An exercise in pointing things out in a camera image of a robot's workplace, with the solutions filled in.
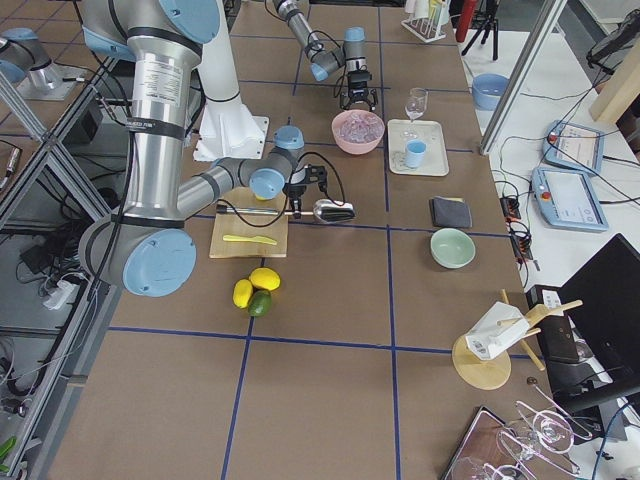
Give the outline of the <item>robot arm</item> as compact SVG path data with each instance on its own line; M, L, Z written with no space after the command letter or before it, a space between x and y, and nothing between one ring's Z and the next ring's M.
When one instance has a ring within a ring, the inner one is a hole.
M369 85L372 80L365 55L365 31L362 27L349 27L339 43L328 33L313 29L297 1L273 1L275 15L287 24L302 47L310 63L310 70L318 82L339 72L333 86L333 97L342 110L356 105L373 112L378 105L378 94Z
M243 104L219 1L87 1L94 52L135 66L126 120L129 167L119 207L83 234L96 279L148 297L180 288L196 263L187 218L237 187L271 199L298 169L301 131L264 131Z

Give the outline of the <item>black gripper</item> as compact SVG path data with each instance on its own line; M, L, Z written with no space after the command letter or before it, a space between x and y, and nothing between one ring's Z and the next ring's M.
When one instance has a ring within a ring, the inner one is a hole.
M306 192L307 187L312 184L326 184L326 182L327 172L323 166L305 164L293 172L291 178L285 183L283 193L290 199L289 205L295 219L302 217L300 198Z
M378 105L378 94L375 89L369 89L368 82L372 75L368 70L354 70L347 73L348 90L339 95L339 106L342 110L351 108L351 100L366 100L370 111L375 111Z

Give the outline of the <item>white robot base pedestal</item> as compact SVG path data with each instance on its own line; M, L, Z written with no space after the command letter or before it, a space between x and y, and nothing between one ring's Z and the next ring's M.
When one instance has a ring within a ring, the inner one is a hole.
M259 159L269 119L252 115L241 98L224 6L221 1L216 6L220 15L218 32L203 46L198 66L206 103L194 159Z

